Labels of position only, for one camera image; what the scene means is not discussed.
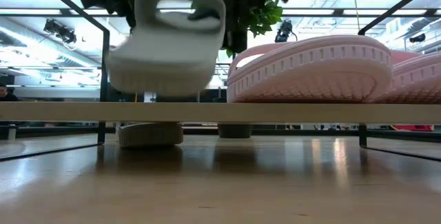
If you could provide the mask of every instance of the ceiling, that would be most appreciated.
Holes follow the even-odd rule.
[[[72,0],[75,4],[82,7],[80,0]],[[284,8],[390,8],[400,0],[289,0],[287,3],[280,3]],[[189,2],[182,1],[164,1],[160,3],[160,8],[188,8]],[[415,0],[406,8],[438,8],[441,6],[441,0]],[[60,9],[68,8],[59,0],[0,0],[0,9]],[[49,36],[43,31],[43,27],[47,19],[55,19],[59,23],[75,29],[78,41],[74,45],[69,45],[69,51],[72,56],[79,58],[86,57],[90,61],[88,63],[99,64],[102,57],[102,40],[103,33],[91,23],[83,18],[78,17],[6,17],[7,20],[19,25],[23,30],[14,30],[15,32],[26,35],[29,32],[34,34],[35,41],[45,39],[43,44],[55,43],[63,45],[61,40],[56,37]],[[110,45],[117,47],[129,35],[130,29],[123,17],[95,17],[102,25],[110,31]],[[307,39],[327,34],[356,34],[359,27],[362,28],[373,20],[373,18],[357,18],[353,17],[284,17],[289,19],[293,24],[293,31],[299,39]],[[387,23],[392,18],[383,21],[371,29],[367,35],[380,39],[387,29]],[[253,38],[249,35],[248,46],[252,47],[264,43],[274,42],[278,25],[273,27],[273,31],[268,32],[265,36]],[[290,41],[295,41],[295,37],[291,36]],[[231,59],[227,58],[224,52],[220,52],[219,62],[228,63]]]

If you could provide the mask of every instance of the white shoe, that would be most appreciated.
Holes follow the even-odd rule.
[[[136,27],[105,58],[110,84],[122,92],[184,96],[210,81],[225,32],[223,0],[192,0],[219,13],[197,21],[187,13],[160,13],[160,0],[135,0]]]

